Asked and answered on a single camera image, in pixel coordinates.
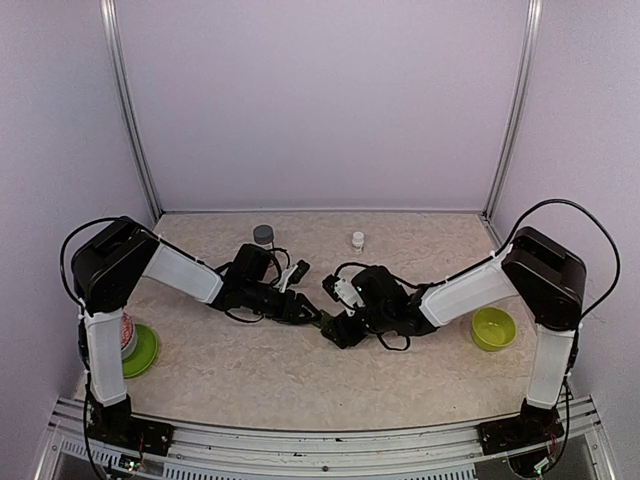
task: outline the metal corner bracket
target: metal corner bracket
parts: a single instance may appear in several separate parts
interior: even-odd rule
[[[524,42],[522,44],[522,53],[520,55],[520,66],[518,68],[518,76],[516,80],[516,88],[511,104],[511,112],[509,113],[509,121],[507,123],[507,131],[502,141],[500,151],[500,160],[496,169],[491,190],[484,207],[484,217],[492,224],[493,216],[500,200],[500,195],[507,179],[509,164],[513,157],[513,149],[518,136],[524,104],[527,97],[527,89],[529,87],[529,79],[531,77],[531,69],[533,59],[538,42],[538,31],[540,29],[540,18],[542,16],[542,0],[529,0],[529,12],[527,14],[527,25],[524,34]]]
[[[162,216],[163,211],[160,207],[160,201],[158,200],[156,187],[153,183],[153,178],[151,177],[149,164],[147,163],[147,159],[142,148],[138,123],[133,111],[133,102],[131,100],[129,85],[127,83],[127,72],[125,69],[122,44],[120,42],[120,34],[118,31],[115,0],[100,0],[100,9],[102,11],[102,23],[107,38],[111,65],[113,66],[116,86],[118,87],[122,116],[125,126],[127,127],[127,134],[129,136],[129,142],[131,143],[133,158],[136,170],[138,171],[138,177],[140,178],[140,183],[142,184],[142,190],[147,202],[147,207],[149,208],[151,219],[155,224]]]

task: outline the metal mounting rail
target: metal mounting rail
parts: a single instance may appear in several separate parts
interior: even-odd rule
[[[599,428],[600,418],[590,397],[571,400],[570,406],[571,437]],[[565,409],[559,405],[558,410],[564,421]],[[166,458],[145,455],[138,476],[180,480],[372,476],[379,480],[423,477],[464,480],[475,478],[475,463],[507,456],[506,453],[483,456],[476,426],[484,419],[432,427],[338,432],[256,430],[161,420],[176,428],[169,455]],[[60,399],[49,432],[49,445],[57,445],[53,450],[58,455],[86,458],[81,402]],[[112,465],[117,464],[115,460],[121,454],[137,454],[93,440],[91,445],[94,459],[103,466],[109,459]],[[509,455],[534,448],[512,451]],[[43,460],[40,470],[50,469],[51,462]]]

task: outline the green bowl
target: green bowl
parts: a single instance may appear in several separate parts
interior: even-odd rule
[[[481,349],[497,352],[508,347],[516,339],[516,322],[504,310],[485,307],[473,315],[471,336]]]

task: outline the marble tabletop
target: marble tabletop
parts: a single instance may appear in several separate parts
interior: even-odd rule
[[[332,314],[341,307],[321,281],[340,263],[382,264],[411,282],[429,282],[492,249],[479,218],[463,214],[172,214],[156,231],[217,266],[251,242],[262,223],[273,226],[276,246],[294,262],[311,264],[296,290]],[[356,230],[366,235],[360,255],[350,244]],[[526,392],[535,332],[519,298],[500,306],[518,324],[516,341],[501,352],[474,345],[471,315],[413,338],[407,352],[386,351],[375,337],[340,350],[314,326],[240,324],[143,279],[126,311],[158,333],[161,347],[153,367],[127,385],[136,412],[253,428],[369,430],[511,413]]]

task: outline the bottle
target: bottle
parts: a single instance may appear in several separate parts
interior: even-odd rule
[[[364,249],[364,233],[353,232],[351,237],[351,245],[353,246],[353,253],[360,254]]]

